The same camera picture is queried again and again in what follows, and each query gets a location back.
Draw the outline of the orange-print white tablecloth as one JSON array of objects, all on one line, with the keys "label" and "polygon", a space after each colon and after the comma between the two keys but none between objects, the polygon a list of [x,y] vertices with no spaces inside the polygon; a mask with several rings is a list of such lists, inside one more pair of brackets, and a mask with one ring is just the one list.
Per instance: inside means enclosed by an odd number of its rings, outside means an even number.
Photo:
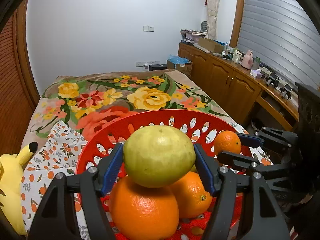
[{"label": "orange-print white tablecloth", "polygon": [[[29,233],[35,212],[40,204],[53,177],[63,172],[66,175],[74,175],[76,165],[80,158],[82,148],[87,140],[80,133],[69,128],[63,121],[58,121],[50,130],[45,144],[39,143],[39,150],[33,155],[23,172],[20,185],[23,226]],[[262,148],[249,147],[250,157],[254,157],[263,165],[273,165]],[[78,220],[81,239],[90,239],[84,212],[77,194],[75,197],[75,210]],[[207,224],[211,211],[200,214],[187,222],[179,222],[177,231],[167,239],[200,239],[203,225]]]}]

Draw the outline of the pink kettle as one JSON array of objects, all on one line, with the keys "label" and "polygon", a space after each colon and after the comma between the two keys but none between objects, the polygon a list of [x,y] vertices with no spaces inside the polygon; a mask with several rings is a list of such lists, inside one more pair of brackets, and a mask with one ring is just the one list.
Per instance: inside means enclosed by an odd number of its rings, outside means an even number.
[{"label": "pink kettle", "polygon": [[248,70],[250,70],[252,68],[252,66],[253,66],[253,53],[251,50],[249,50],[249,49],[247,50],[247,53],[242,58],[241,65]]}]

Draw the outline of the large orange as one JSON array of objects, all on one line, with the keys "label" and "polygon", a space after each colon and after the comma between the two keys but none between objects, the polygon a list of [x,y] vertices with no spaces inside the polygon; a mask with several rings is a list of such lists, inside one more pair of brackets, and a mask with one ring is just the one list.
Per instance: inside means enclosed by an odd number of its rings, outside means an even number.
[{"label": "large orange", "polygon": [[207,211],[213,200],[204,189],[199,174],[193,171],[171,184],[170,189],[177,200],[181,219],[199,216]]},{"label": "large orange", "polygon": [[166,239],[179,224],[178,203],[169,187],[147,188],[124,177],[111,191],[108,208],[127,239]]}]

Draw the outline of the cardboard box with blue bags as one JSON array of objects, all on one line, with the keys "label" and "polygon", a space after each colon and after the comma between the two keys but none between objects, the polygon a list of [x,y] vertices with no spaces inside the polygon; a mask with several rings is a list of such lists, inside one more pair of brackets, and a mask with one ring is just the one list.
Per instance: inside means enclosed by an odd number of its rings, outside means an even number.
[{"label": "cardboard box with blue bags", "polygon": [[191,77],[192,66],[193,66],[193,63],[185,57],[182,58],[182,57],[170,54],[167,59],[168,69],[178,70],[179,72],[182,72],[184,75],[188,77]]}]

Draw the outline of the grey window blind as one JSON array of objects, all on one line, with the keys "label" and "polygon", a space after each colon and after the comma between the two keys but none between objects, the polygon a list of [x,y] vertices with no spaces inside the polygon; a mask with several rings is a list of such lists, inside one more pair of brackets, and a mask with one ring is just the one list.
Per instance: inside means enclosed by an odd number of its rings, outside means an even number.
[{"label": "grey window blind", "polygon": [[291,82],[319,86],[319,33],[296,0],[244,0],[236,46]]}]

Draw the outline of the cardboard box on cabinet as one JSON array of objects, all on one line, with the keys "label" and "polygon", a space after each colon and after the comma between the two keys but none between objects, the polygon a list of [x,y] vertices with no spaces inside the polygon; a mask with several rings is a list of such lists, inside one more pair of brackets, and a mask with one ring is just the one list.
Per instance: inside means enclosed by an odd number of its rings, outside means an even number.
[{"label": "cardboard box on cabinet", "polygon": [[211,53],[219,53],[221,54],[224,50],[224,46],[215,42],[214,40],[210,40],[207,38],[199,38],[198,45],[202,48],[210,51]]}]

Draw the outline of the white wall socket strip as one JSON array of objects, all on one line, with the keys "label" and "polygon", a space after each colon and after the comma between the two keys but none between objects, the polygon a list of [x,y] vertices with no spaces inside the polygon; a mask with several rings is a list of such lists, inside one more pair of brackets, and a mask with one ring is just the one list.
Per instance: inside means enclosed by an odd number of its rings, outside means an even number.
[{"label": "white wall socket strip", "polygon": [[141,62],[136,62],[135,67],[144,67],[144,66],[149,66],[153,64],[160,64],[160,61],[141,61]]}]

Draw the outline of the yellow Pikachu plush toy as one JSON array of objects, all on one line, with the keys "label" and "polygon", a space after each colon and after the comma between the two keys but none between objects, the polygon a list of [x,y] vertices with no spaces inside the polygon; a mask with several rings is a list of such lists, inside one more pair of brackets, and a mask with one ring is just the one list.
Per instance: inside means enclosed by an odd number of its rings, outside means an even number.
[{"label": "yellow Pikachu plush toy", "polygon": [[23,165],[36,153],[37,142],[24,146],[19,154],[1,155],[1,211],[18,235],[26,235],[22,218],[20,183]]}]

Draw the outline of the wooden sideboard cabinet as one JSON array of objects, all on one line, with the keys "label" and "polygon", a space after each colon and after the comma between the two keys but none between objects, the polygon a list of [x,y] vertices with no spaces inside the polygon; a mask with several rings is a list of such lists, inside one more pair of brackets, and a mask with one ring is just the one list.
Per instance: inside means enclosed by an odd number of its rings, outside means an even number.
[{"label": "wooden sideboard cabinet", "polygon": [[298,107],[240,64],[184,43],[179,44],[178,55],[193,63],[191,79],[237,123],[246,126],[253,117],[266,114],[267,127],[287,131],[297,127]]}]

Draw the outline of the red perforated plastic basket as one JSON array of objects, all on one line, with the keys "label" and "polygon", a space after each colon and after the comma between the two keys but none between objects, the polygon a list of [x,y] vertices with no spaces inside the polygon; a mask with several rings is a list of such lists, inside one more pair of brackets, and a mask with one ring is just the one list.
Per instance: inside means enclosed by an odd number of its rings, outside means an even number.
[{"label": "red perforated plastic basket", "polygon": [[194,144],[215,156],[226,121],[181,109],[122,112],[113,107],[79,122],[87,145],[77,173],[124,144],[119,181],[101,197],[116,239],[199,239],[215,200],[194,171]]}]

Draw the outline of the brown louvered wardrobe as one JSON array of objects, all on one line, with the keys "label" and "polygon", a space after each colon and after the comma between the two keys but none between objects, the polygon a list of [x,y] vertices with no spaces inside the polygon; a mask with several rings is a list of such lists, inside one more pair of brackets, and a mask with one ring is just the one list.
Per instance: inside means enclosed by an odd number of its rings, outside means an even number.
[{"label": "brown louvered wardrobe", "polygon": [[20,151],[40,99],[27,50],[27,5],[24,0],[1,31],[1,154]]}]

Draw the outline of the white wall switch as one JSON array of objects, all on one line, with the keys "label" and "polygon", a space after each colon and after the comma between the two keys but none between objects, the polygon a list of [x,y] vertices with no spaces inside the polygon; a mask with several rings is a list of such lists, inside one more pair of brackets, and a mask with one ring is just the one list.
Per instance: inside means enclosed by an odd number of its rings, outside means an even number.
[{"label": "white wall switch", "polygon": [[143,31],[144,31],[144,32],[154,32],[154,26],[147,26],[147,25],[145,25],[145,26],[143,27]]}]

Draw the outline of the floral bed blanket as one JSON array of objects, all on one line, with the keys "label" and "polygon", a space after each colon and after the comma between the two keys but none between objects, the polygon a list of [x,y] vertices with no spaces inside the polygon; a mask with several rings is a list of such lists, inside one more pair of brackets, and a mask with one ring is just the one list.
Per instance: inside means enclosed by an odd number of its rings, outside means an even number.
[{"label": "floral bed blanket", "polygon": [[40,95],[22,145],[36,141],[42,147],[60,120],[89,140],[117,119],[159,109],[187,109],[232,120],[178,70],[60,76]]}]

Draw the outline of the beige curtain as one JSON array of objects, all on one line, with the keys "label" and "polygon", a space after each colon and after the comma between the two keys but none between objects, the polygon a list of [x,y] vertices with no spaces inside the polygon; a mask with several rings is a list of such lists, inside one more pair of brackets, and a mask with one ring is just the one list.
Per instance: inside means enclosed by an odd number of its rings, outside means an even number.
[{"label": "beige curtain", "polygon": [[211,40],[216,39],[217,33],[217,13],[219,10],[220,0],[207,0],[207,35]]}]

